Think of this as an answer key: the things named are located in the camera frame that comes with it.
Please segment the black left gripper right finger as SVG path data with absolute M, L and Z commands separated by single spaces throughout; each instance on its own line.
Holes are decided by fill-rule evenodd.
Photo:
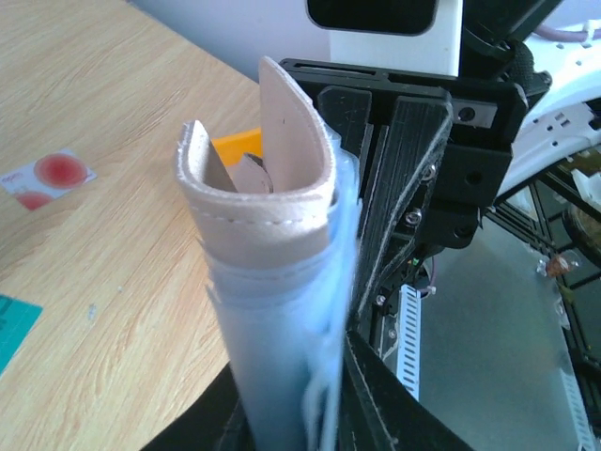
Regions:
M 355 331 L 345 337 L 339 450 L 470 451 Z

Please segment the teal green card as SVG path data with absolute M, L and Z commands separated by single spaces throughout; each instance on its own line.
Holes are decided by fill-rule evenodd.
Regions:
M 0 308 L 0 353 L 1 373 L 19 350 L 23 341 L 34 327 L 43 308 L 39 305 L 1 295 Z

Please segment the beige leather card holder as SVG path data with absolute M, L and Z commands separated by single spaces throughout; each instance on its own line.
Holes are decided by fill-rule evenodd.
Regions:
M 259 64 L 260 157 L 229 172 L 199 121 L 175 173 L 200 235 L 254 444 L 336 445 L 343 341 L 358 255 L 360 164 L 299 84 Z

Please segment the white card with red circle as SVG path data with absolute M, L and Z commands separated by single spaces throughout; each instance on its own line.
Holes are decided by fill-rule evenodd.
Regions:
M 96 173 L 62 149 L 1 176 L 1 187 L 28 210 L 37 210 L 94 180 Z

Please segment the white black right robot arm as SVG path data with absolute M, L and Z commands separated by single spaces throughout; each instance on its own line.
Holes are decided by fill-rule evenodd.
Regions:
M 326 62 L 283 68 L 360 162 L 351 317 L 413 258 L 467 246 L 481 214 L 600 140 L 600 28 L 544 27 L 552 1 L 310 1 Z

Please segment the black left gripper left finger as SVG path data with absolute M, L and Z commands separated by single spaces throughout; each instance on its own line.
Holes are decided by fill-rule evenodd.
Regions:
M 255 450 L 230 366 L 226 365 L 204 393 L 142 450 Z

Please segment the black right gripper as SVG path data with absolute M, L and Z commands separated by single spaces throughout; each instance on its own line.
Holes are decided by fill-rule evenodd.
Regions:
M 461 249 L 473 238 L 479 212 L 497 196 L 527 101 L 522 88 L 509 82 L 292 58 L 281 65 L 340 135 L 343 148 L 359 157 L 363 179 L 369 178 L 378 136 L 389 127 L 365 193 L 352 302 L 352 317 L 360 319 L 399 215 L 449 134 L 418 240 Z M 451 98 L 419 98 L 442 91 Z

